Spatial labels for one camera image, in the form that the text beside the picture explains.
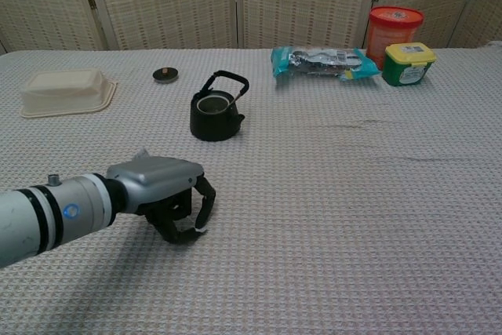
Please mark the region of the black teapot lid wooden knob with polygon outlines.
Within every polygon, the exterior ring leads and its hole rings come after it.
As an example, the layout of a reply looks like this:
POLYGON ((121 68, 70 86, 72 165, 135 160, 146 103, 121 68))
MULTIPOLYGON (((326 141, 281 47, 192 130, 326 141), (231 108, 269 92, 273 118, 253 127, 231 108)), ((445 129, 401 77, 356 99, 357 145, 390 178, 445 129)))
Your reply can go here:
POLYGON ((152 74, 153 79, 160 84, 174 82, 179 77, 179 71, 174 67, 161 67, 152 74))

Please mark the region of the orange jar with red lid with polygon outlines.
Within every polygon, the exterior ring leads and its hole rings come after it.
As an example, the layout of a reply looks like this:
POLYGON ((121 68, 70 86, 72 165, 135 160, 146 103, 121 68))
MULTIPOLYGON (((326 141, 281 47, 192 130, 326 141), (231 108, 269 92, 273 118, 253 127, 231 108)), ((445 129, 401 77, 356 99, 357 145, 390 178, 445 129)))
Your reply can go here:
POLYGON ((392 44, 411 42, 424 22, 422 12, 396 6, 377 6, 369 12, 366 55, 382 71, 385 49, 392 44))

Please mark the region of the metal tea strainer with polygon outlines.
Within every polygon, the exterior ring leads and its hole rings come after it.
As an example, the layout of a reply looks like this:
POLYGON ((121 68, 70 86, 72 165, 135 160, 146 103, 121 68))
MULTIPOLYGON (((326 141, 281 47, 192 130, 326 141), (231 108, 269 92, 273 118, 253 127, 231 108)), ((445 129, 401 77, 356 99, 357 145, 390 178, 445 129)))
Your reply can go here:
POLYGON ((212 94, 198 100, 197 109, 207 115, 216 115, 224 112, 229 106, 230 101, 225 96, 212 94))

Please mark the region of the green tub with yellow lid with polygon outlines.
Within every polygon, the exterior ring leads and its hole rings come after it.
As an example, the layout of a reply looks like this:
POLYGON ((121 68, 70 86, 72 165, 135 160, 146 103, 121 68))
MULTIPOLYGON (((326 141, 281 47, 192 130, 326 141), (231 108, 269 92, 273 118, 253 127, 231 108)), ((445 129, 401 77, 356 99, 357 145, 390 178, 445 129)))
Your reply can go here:
POLYGON ((392 44, 385 49, 382 77, 390 86, 419 84, 435 61, 435 53, 421 42, 392 44))

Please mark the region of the cream plastic food container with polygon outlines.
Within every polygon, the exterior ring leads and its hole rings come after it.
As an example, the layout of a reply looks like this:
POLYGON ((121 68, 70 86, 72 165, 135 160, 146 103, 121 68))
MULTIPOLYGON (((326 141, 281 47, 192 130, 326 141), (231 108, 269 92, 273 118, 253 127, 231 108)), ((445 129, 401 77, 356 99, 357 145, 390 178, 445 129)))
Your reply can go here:
POLYGON ((38 72, 20 88, 20 114, 45 118, 102 111, 116 89, 117 83, 95 68, 38 72))

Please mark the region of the black cast iron teapot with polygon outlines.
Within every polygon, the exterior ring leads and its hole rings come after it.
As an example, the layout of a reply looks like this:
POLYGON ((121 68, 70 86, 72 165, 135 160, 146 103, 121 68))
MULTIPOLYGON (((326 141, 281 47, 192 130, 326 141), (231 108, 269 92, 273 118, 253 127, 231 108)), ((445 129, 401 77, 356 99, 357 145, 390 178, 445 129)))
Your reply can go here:
POLYGON ((215 71, 203 87, 192 97, 190 108, 190 131, 191 134, 203 141, 217 142, 232 138, 241 129, 241 124, 246 118, 240 114, 236 102, 249 90, 249 80, 233 72, 219 70, 215 71), (212 87, 213 83, 219 77, 229 78, 242 84, 237 96, 230 93, 217 90, 212 87), (225 96, 230 101, 229 106, 224 112, 216 115, 207 115, 197 109, 198 100, 205 96, 217 94, 225 96))

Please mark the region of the teal snack package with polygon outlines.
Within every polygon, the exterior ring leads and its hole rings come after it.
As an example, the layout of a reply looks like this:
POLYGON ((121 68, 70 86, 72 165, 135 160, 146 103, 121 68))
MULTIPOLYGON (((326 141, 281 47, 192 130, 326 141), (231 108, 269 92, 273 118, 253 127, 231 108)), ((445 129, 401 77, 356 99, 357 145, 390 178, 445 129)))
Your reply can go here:
POLYGON ((271 50, 271 69, 278 85, 295 78, 335 78, 354 81, 381 73, 377 64, 357 48, 279 46, 271 50))

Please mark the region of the waffle weave tablecloth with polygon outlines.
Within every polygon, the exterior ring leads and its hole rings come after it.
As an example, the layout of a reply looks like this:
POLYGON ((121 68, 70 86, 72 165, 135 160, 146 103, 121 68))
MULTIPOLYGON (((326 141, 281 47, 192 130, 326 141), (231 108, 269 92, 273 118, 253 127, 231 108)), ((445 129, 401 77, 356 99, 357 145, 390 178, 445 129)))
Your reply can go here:
POLYGON ((266 49, 0 56, 0 191, 138 151, 201 164, 207 232, 143 218, 0 270, 0 335, 502 335, 502 46, 440 49, 417 86, 295 78, 266 49), (179 71, 157 83, 161 67, 179 71), (20 114, 34 74, 95 68, 102 111, 20 114), (219 70, 249 80, 224 141, 191 134, 219 70))

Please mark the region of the woven folding screen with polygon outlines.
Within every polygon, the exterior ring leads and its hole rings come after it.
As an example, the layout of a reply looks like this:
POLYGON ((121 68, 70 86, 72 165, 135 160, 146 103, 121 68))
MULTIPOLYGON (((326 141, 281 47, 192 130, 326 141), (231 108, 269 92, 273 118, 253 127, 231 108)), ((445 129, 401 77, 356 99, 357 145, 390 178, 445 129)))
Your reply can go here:
POLYGON ((0 0, 0 54, 17 50, 363 47, 375 6, 417 9, 432 48, 502 40, 502 0, 0 0))

